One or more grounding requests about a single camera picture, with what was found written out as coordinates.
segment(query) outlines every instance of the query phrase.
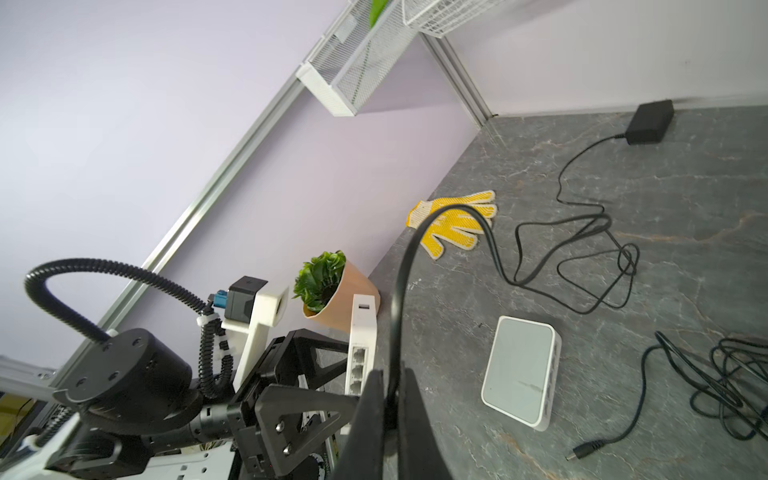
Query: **gray marble tabletop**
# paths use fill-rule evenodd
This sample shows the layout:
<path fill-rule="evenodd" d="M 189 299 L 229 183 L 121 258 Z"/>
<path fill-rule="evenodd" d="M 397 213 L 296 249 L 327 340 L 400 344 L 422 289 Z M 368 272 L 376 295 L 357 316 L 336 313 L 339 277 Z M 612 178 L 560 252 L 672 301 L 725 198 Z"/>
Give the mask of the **gray marble tabletop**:
<path fill-rule="evenodd" d="M 433 197 L 494 190 L 493 229 L 509 269 L 517 262 L 517 223 L 594 209 L 555 203 L 564 163 L 598 138 L 621 133 L 630 114 L 494 118 L 443 179 Z M 640 392 L 640 357 L 661 330 L 706 355 L 723 336 L 768 339 L 768 108 L 677 112 L 662 144 L 603 144 L 566 175 L 565 198 L 599 200 L 621 242 L 641 249 L 639 273 L 622 310 L 601 306 L 581 316 L 542 296 L 507 286 L 485 239 L 478 248 L 447 245 L 437 261 L 420 250 L 405 301 L 403 359 L 419 380 L 435 437 L 457 479 L 768 478 L 768 442 L 738 442 L 717 420 L 695 414 L 692 388 L 662 353 L 648 363 L 648 397 L 623 442 L 567 462 L 584 440 L 628 424 Z M 371 279 L 382 293 L 377 367 L 386 366 L 389 301 L 406 229 Z M 523 232 L 532 266 L 568 228 Z M 606 238 L 567 254 L 608 248 Z M 599 290 L 615 275 L 615 257 L 581 260 L 568 272 Z M 548 267 L 535 285 L 583 306 L 588 298 Z M 621 301 L 622 280 L 609 297 Z M 551 424 L 544 432 L 485 406 L 480 390 L 498 318 L 550 323 L 563 348 Z M 395 478 L 394 463 L 386 477 Z"/>

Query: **yellow glove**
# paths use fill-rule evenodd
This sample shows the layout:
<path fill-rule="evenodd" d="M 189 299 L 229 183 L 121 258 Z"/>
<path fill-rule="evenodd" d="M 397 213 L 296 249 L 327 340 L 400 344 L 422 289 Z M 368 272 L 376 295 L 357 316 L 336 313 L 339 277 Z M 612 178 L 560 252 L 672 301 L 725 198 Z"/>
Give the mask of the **yellow glove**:
<path fill-rule="evenodd" d="M 492 202 L 495 198 L 496 194 L 492 190 L 487 190 L 467 195 L 466 197 L 435 198 L 429 202 L 421 201 L 408 214 L 406 226 L 417 228 L 429 214 L 451 204 L 470 205 L 486 219 L 493 218 L 496 216 L 496 206 L 489 202 Z M 464 250 L 471 250 L 475 248 L 478 242 L 477 236 L 472 235 L 473 233 L 482 233 L 482 228 L 480 223 L 472 218 L 472 215 L 462 210 L 448 210 L 443 215 L 437 217 L 432 222 L 432 225 L 427 228 L 424 237 L 422 237 L 421 244 L 427 250 L 429 256 L 437 260 L 445 250 L 438 238 L 453 243 Z"/>

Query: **white mesh basket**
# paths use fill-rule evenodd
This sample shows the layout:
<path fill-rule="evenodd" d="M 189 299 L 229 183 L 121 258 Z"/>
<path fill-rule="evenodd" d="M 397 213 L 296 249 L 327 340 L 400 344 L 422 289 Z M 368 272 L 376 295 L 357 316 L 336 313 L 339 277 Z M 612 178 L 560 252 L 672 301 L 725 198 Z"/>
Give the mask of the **white mesh basket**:
<path fill-rule="evenodd" d="M 441 38 L 504 0 L 402 0 L 402 21 Z"/>
<path fill-rule="evenodd" d="M 404 26 L 401 0 L 390 0 L 369 27 L 371 0 L 349 3 L 299 66 L 296 76 L 334 117 L 366 103 L 418 32 Z"/>

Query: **black cylindrical motor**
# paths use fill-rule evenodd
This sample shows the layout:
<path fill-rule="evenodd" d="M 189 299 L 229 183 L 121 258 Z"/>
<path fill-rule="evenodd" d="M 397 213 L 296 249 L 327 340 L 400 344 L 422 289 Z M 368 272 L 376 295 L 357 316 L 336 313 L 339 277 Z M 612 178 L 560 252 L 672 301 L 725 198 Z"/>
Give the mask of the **black cylindrical motor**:
<path fill-rule="evenodd" d="M 112 422 L 147 424 L 179 408 L 191 380 L 185 361 L 147 330 L 132 329 L 91 346 L 54 397 Z"/>

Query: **power adapter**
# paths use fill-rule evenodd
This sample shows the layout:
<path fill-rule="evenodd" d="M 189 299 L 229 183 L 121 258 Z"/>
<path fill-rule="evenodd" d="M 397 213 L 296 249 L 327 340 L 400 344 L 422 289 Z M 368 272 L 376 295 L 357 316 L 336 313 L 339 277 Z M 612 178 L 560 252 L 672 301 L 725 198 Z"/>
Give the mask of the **power adapter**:
<path fill-rule="evenodd" d="M 673 116 L 672 100 L 642 104 L 637 107 L 624 133 L 627 143 L 629 145 L 660 143 L 664 134 L 667 133 Z"/>

